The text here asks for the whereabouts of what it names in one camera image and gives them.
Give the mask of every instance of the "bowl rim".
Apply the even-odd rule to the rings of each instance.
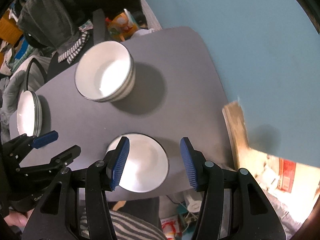
[[[43,122],[43,116],[42,116],[42,106],[41,106],[41,101],[38,97],[38,95],[34,92],[34,91],[30,91],[32,96],[33,96],[33,100],[35,102],[35,128],[33,131],[33,135],[34,136],[39,136],[41,133],[41,128],[42,128],[42,122]]]
[[[29,91],[29,90],[26,90],[26,91],[23,91],[20,95],[20,98],[19,98],[19,101],[18,101],[18,105],[17,105],[17,118],[18,118],[18,108],[19,108],[19,102],[21,102],[21,96],[23,96],[23,94],[31,94],[31,97],[32,97],[32,100],[33,100],[33,105],[34,105],[34,115],[35,115],[35,121],[34,121],[34,124],[33,124],[33,131],[32,131],[32,135],[35,131],[35,127],[36,127],[36,103],[35,103],[35,98],[34,98],[34,95],[32,94],[32,91]],[[20,133],[20,130],[19,130],[19,127],[21,126],[21,122],[18,122],[17,120],[17,129],[18,129],[18,133],[19,135],[22,135],[22,134],[25,134],[26,131],[24,130],[23,133]]]
[[[123,89],[123,85],[124,83],[126,82],[126,80],[128,79],[128,77],[131,77],[132,75],[132,72],[133,72],[133,58],[132,58],[132,55],[130,54],[129,50],[127,49],[126,46],[124,46],[122,43],[118,42],[118,41],[103,41],[103,42],[100,42],[94,46],[92,46],[90,49],[88,49],[85,53],[87,53],[88,51],[90,51],[91,49],[93,49],[94,47],[96,46],[99,46],[101,44],[104,44],[104,43],[118,43],[120,44],[122,47],[124,47],[126,49],[126,51],[128,52],[128,55],[129,55],[129,64],[130,64],[130,69],[129,69],[129,72],[126,76],[126,78],[123,80],[123,82],[121,83],[121,85],[118,87],[117,90],[115,90],[111,95],[108,95],[106,97],[101,97],[101,98],[89,98],[89,97],[86,97],[84,94],[82,94],[79,89],[78,89],[78,86],[77,86],[77,83],[76,83],[76,73],[77,73],[77,70],[78,70],[78,67],[79,67],[79,64],[81,62],[81,59],[79,60],[79,63],[78,65],[76,66],[76,69],[75,69],[75,73],[74,73],[74,83],[75,83],[75,87],[77,89],[77,91],[79,92],[80,95],[82,95],[84,98],[88,99],[88,100],[91,100],[91,101],[95,101],[95,102],[103,102],[103,101],[108,101],[108,100],[111,100],[113,97],[114,97],[114,94],[115,93],[118,93],[119,90]]]
[[[108,152],[109,146],[111,145],[111,143],[113,143],[113,141],[115,141],[115,140],[116,140],[117,138],[119,138],[119,137],[126,136],[126,135],[129,135],[129,134],[144,135],[144,136],[146,136],[146,137],[151,138],[151,139],[154,140],[158,145],[160,145],[160,147],[162,148],[162,150],[163,150],[163,152],[164,152],[164,154],[165,154],[165,156],[166,156],[166,158],[167,158],[167,163],[168,163],[168,166],[167,166],[167,167],[168,167],[168,169],[167,169],[167,174],[165,175],[165,177],[164,177],[164,179],[161,181],[161,183],[160,183],[157,187],[155,187],[155,188],[153,188],[153,189],[151,189],[151,190],[145,190],[145,191],[137,191],[137,190],[135,190],[135,191],[132,191],[132,190],[128,190],[128,189],[126,189],[126,188],[124,188],[124,187],[121,187],[120,185],[119,185],[119,186],[120,186],[121,188],[125,189],[125,190],[128,190],[128,191],[130,191],[130,192],[134,192],[134,193],[147,193],[147,192],[151,192],[151,191],[159,188],[159,187],[165,182],[165,180],[167,179],[167,177],[168,177],[168,175],[169,175],[169,171],[170,171],[170,159],[169,159],[169,157],[168,157],[168,154],[167,154],[166,150],[164,149],[164,147],[162,146],[162,144],[159,143],[158,140],[156,140],[155,138],[153,138],[153,137],[150,136],[150,135],[147,135],[147,134],[144,134],[144,133],[141,133],[141,132],[128,132],[128,133],[123,133],[123,134],[121,134],[121,135],[113,138],[113,139],[111,140],[111,142],[108,144],[107,152]]]

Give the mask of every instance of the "striped fabric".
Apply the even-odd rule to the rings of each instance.
[[[119,211],[110,210],[110,215],[118,240],[167,240],[159,228],[142,219]],[[82,236],[89,238],[85,210],[80,218],[80,229]]]
[[[14,62],[9,63],[8,67],[11,69],[11,73],[14,74],[20,65],[35,51],[36,49],[31,45],[28,45],[26,52],[20,59],[15,59]]]
[[[71,64],[73,60],[76,58],[76,56],[79,54],[79,52],[81,51],[82,47],[85,45],[89,37],[90,37],[89,32],[87,31],[83,32],[81,34],[81,37],[76,41],[76,43],[70,49],[68,49],[63,54],[59,55],[58,62],[60,63],[61,61],[67,59],[68,63]]]

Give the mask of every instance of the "striped cloth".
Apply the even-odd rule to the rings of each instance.
[[[89,37],[90,33],[88,31],[82,32],[81,37],[76,41],[76,43],[66,52],[59,55],[58,62],[60,63],[61,61],[67,59],[68,63],[71,64],[73,60],[76,58],[76,56],[79,54]]]
[[[110,210],[110,215],[118,240],[167,240],[159,228],[143,221],[142,219],[112,210]],[[81,235],[89,238],[87,215],[85,210],[80,218],[80,229]]]

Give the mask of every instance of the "tabletop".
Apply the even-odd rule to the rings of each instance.
[[[170,170],[164,183],[148,193],[117,187],[106,192],[109,201],[149,198],[191,188],[179,149],[184,136],[207,160],[233,167],[221,111],[228,102],[201,37],[188,27],[178,27],[133,38],[123,45],[136,66],[132,92],[117,102],[93,102],[76,90],[76,64],[60,73],[36,92],[43,110],[41,134],[56,130],[59,139],[32,150],[21,166],[49,163],[53,156],[77,144],[81,155],[69,167],[82,169],[102,159],[119,135],[134,132],[155,138],[169,158]],[[16,113],[10,119],[10,135],[18,136]]]

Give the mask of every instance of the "gray towel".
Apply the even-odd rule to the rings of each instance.
[[[77,26],[60,0],[28,0],[17,22],[39,43],[56,48],[61,55],[80,37]]]

